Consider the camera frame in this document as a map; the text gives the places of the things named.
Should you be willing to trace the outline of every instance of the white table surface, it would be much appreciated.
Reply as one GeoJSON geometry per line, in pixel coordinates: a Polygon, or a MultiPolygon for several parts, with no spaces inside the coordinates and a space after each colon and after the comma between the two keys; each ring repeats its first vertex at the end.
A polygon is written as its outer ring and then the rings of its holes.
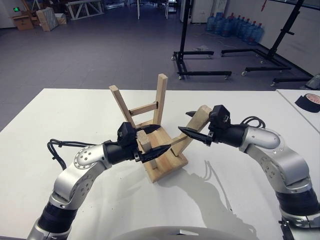
{"type": "MultiPolygon", "coordinates": [[[[156,95],[151,90],[121,92],[129,108],[151,103],[156,95]]],[[[185,112],[204,104],[224,104],[234,124],[247,116],[258,116],[267,128],[282,134],[287,145],[307,161],[320,199],[320,135],[280,94],[167,91],[162,126],[176,137],[180,134],[177,126],[190,120],[185,112]]],[[[149,112],[134,119],[139,123],[151,115],[149,112]]],[[[123,120],[109,90],[40,92],[0,132],[0,236],[26,238],[47,204],[62,171],[47,150],[50,138],[96,144],[115,141],[123,120]]],[[[69,165],[77,149],[63,147],[58,152],[69,165]]],[[[193,141],[184,154],[189,164],[155,184],[142,164],[134,161],[119,163],[102,173],[78,210],[69,239],[111,239],[152,226],[208,227],[247,240],[282,239],[278,201],[258,163],[221,143],[206,147],[193,141]],[[205,161],[215,171],[206,179],[205,161]]]]}
{"type": "Polygon", "coordinates": [[[287,90],[277,89],[280,93],[313,127],[320,133],[320,112],[309,112],[297,106],[295,102],[300,96],[315,94],[320,96],[320,91],[314,90],[287,90]]]}

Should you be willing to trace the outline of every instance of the blue water jug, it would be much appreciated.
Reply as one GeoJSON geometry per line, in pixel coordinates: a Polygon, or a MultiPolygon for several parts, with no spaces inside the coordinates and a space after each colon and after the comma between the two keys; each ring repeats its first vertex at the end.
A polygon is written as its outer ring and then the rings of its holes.
{"type": "Polygon", "coordinates": [[[227,19],[227,20],[231,20],[231,21],[233,21],[233,20],[234,20],[234,17],[235,17],[234,15],[235,15],[235,13],[234,13],[234,12],[232,12],[232,13],[231,13],[231,15],[230,15],[230,16],[228,16],[226,19],[227,19]]]}
{"type": "Polygon", "coordinates": [[[222,27],[222,31],[221,31],[222,37],[230,37],[231,36],[231,31],[232,31],[232,27],[233,27],[233,20],[234,20],[233,15],[229,16],[225,20],[223,27],[222,27]]]}
{"type": "Polygon", "coordinates": [[[220,18],[219,20],[216,19],[214,30],[213,30],[214,34],[219,34],[219,35],[221,34],[225,21],[226,21],[226,18],[224,17],[220,18]]]}
{"type": "Polygon", "coordinates": [[[235,30],[235,35],[238,36],[238,34],[240,34],[240,29],[241,26],[245,23],[245,17],[242,17],[242,19],[238,22],[238,24],[236,25],[236,30],[235,30]]]}
{"type": "Polygon", "coordinates": [[[261,25],[262,23],[259,23],[259,26],[252,31],[247,42],[249,45],[257,45],[260,42],[265,32],[264,29],[261,27],[261,25]]]}
{"type": "Polygon", "coordinates": [[[251,36],[252,31],[253,31],[255,28],[257,28],[257,26],[256,26],[256,21],[254,21],[251,26],[248,26],[248,27],[246,28],[245,33],[244,33],[243,38],[242,38],[242,40],[243,40],[244,42],[248,42],[248,38],[251,36]]]}
{"type": "Polygon", "coordinates": [[[236,34],[237,32],[237,25],[241,21],[240,17],[241,16],[239,15],[238,18],[234,19],[232,22],[232,29],[231,29],[232,34],[236,34]]]}
{"type": "Polygon", "coordinates": [[[245,34],[246,30],[247,30],[247,27],[250,26],[250,22],[249,21],[250,21],[250,18],[248,18],[246,20],[246,22],[241,25],[241,27],[239,29],[239,32],[236,35],[238,38],[242,39],[244,37],[244,34],[245,34]]]}
{"type": "Polygon", "coordinates": [[[208,20],[206,21],[206,28],[205,28],[206,31],[212,32],[214,30],[215,19],[216,18],[214,17],[214,14],[208,17],[208,20]]]}

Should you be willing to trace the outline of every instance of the tape roll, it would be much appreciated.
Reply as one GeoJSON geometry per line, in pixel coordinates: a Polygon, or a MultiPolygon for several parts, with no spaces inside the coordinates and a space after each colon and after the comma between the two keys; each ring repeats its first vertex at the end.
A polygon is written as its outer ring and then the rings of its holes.
{"type": "Polygon", "coordinates": [[[318,113],[320,112],[320,96],[308,93],[304,96],[300,96],[295,104],[298,107],[302,108],[311,113],[318,113]]]}

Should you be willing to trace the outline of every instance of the upside-down wooden stool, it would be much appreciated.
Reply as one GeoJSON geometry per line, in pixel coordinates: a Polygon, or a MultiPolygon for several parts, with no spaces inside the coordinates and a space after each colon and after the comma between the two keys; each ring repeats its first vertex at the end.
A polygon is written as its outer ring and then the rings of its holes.
{"type": "MultiPolygon", "coordinates": [[[[167,81],[168,78],[166,75],[162,73],[159,74],[155,102],[131,110],[127,108],[127,105],[125,104],[125,101],[122,98],[119,89],[115,85],[112,85],[109,88],[117,104],[119,105],[125,120],[131,123],[134,128],[138,128],[149,124],[161,125],[167,81]],[[132,118],[133,116],[149,111],[154,111],[153,119],[140,124],[134,123],[132,118]]],[[[193,128],[197,131],[201,131],[209,121],[210,111],[211,109],[206,105],[201,106],[194,114],[187,127],[193,128]]],[[[155,148],[160,145],[171,145],[171,148],[160,157],[143,164],[150,180],[153,183],[161,179],[165,175],[188,164],[188,160],[182,154],[182,151],[191,143],[191,141],[192,139],[187,137],[184,133],[181,133],[175,138],[171,138],[163,127],[158,128],[148,135],[143,130],[137,133],[137,142],[139,145],[139,149],[144,153],[148,152],[151,148],[155,148]]]]}

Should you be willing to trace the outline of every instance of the cardboard box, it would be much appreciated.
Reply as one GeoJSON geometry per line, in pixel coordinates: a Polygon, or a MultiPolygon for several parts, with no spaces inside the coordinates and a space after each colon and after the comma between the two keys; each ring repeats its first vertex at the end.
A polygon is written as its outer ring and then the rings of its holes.
{"type": "Polygon", "coordinates": [[[43,31],[50,32],[58,26],[54,10],[51,7],[36,11],[36,15],[38,16],[43,31]]]}
{"type": "Polygon", "coordinates": [[[33,29],[34,26],[32,25],[31,19],[28,15],[23,16],[14,16],[12,17],[14,24],[20,31],[33,29]]]}
{"type": "Polygon", "coordinates": [[[54,15],[59,25],[67,24],[67,17],[64,13],[55,13],[54,15]]]}
{"type": "Polygon", "coordinates": [[[36,11],[30,11],[30,10],[23,11],[22,10],[21,13],[22,13],[22,15],[28,15],[29,16],[33,26],[39,26],[40,25],[40,22],[39,22],[39,20],[37,18],[37,15],[36,15],[36,11]]]}

